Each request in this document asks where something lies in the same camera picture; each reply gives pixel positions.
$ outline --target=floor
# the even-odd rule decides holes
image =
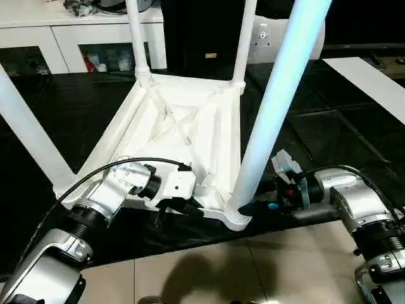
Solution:
[[[82,272],[81,304],[363,303],[354,269],[363,259],[340,222],[114,263]]]

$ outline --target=black cable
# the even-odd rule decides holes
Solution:
[[[38,235],[38,232],[40,231],[41,227],[44,225],[45,221],[48,219],[48,217],[52,214],[52,212],[55,210],[55,208],[69,195],[71,194],[74,190],[76,190],[76,188],[78,186],[80,186],[81,184],[83,184],[85,181],[87,181],[88,179],[90,179],[91,177],[95,176],[96,174],[109,169],[111,167],[117,166],[117,165],[121,165],[123,163],[132,163],[132,162],[161,162],[161,163],[171,163],[173,165],[177,165],[179,167],[180,170],[184,170],[184,171],[190,171],[191,167],[187,166],[184,163],[180,163],[179,161],[175,161],[175,160],[167,160],[166,158],[156,158],[156,157],[135,157],[135,158],[127,158],[126,160],[118,160],[118,161],[114,161],[112,163],[108,163],[107,165],[104,165],[98,169],[95,169],[94,171],[92,171],[91,173],[87,174],[85,177],[83,177],[82,179],[80,179],[76,184],[74,184],[72,187],[70,187],[65,193],[63,193],[61,195],[60,198],[58,198],[55,203],[52,205],[52,207],[50,207],[50,209],[45,213],[44,217],[42,218],[42,220],[39,222],[37,228],[35,229],[34,234],[31,236],[30,240],[28,241],[28,244],[26,245],[26,247],[24,248],[24,251],[17,263],[16,268],[18,268],[20,266],[20,264],[22,263],[22,261],[24,260],[28,250],[30,249],[32,243],[34,242],[35,238]]]
[[[372,190],[374,190],[374,192],[376,192],[376,194],[378,195],[378,197],[380,198],[380,200],[383,203],[388,203],[389,205],[387,206],[387,208],[389,209],[390,213],[392,214],[392,216],[395,218],[395,220],[399,223],[400,220],[395,212],[395,208],[399,209],[399,211],[405,215],[405,208],[402,206],[402,204],[397,203],[391,199],[388,199],[384,193],[380,190],[380,188],[370,179],[368,178],[364,173],[360,172],[359,170],[356,170],[355,168],[351,168],[349,166],[345,166],[345,165],[327,165],[324,167],[320,167],[320,168],[315,168],[315,169],[311,169],[311,170],[307,170],[305,172],[302,172],[298,175],[298,179],[301,180],[304,177],[307,177],[309,175],[313,175],[318,171],[321,170],[326,170],[326,169],[342,169],[342,170],[346,170],[348,172],[351,172],[353,174],[356,174],[358,177],[362,178],[364,180],[364,183],[370,187]]]

